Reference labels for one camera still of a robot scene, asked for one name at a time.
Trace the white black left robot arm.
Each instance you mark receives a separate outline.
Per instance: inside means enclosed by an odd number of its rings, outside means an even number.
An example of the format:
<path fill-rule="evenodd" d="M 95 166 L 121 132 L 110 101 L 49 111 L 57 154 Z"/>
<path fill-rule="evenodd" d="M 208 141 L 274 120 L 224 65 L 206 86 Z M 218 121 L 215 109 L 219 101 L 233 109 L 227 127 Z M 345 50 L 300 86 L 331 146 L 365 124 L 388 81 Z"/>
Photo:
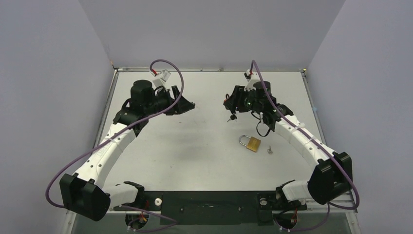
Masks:
<path fill-rule="evenodd" d="M 103 189 L 109 172 L 127 146 L 148 124 L 148 117 L 157 113 L 180 115 L 195 108 L 177 86 L 153 88 L 148 80 L 135 81 L 131 97 L 116 114 L 100 148 L 72 175 L 64 174 L 59 181 L 63 207 L 93 221 L 101 220 L 111 208 L 129 205 L 134 210 L 145 204 L 144 186 L 124 181 Z"/>

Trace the black-headed keys bunch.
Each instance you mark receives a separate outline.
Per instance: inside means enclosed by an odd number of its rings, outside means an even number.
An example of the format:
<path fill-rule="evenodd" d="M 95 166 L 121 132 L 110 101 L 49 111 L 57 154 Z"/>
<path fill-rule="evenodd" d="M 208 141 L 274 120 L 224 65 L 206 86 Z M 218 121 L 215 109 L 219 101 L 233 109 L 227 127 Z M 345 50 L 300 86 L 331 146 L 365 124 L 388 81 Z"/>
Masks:
<path fill-rule="evenodd" d="M 227 122 L 234 121 L 234 120 L 237 120 L 237 116 L 235 114 L 232 114 L 230 118 L 227 120 Z"/>

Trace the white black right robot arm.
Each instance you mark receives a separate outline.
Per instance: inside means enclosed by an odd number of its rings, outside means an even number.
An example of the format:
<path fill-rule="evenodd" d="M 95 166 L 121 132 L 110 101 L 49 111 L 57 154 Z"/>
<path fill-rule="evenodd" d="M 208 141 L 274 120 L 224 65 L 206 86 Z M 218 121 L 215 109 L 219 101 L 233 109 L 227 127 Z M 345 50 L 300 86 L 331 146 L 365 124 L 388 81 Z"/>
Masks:
<path fill-rule="evenodd" d="M 223 105 L 231 112 L 231 120 L 237 118 L 237 113 L 251 113 L 259 118 L 270 131 L 293 146 L 312 170 L 308 180 L 292 180 L 276 188 L 279 192 L 274 197 L 279 207 L 287 208 L 302 199 L 324 205 L 351 190 L 351 157 L 346 152 L 337 153 L 310 133 L 286 105 L 271 95 L 268 81 L 265 85 L 254 83 L 251 90 L 236 85 L 231 95 L 226 94 Z"/>

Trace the large brass padlock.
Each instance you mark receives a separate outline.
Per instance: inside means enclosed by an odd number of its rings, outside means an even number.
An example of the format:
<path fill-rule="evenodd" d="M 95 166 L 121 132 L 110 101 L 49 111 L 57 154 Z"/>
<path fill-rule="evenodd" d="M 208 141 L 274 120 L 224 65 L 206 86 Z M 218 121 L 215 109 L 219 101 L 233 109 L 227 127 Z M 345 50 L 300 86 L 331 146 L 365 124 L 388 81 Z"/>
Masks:
<path fill-rule="evenodd" d="M 239 143 L 246 149 L 256 153 L 261 145 L 261 140 L 255 137 L 241 135 L 239 137 Z"/>

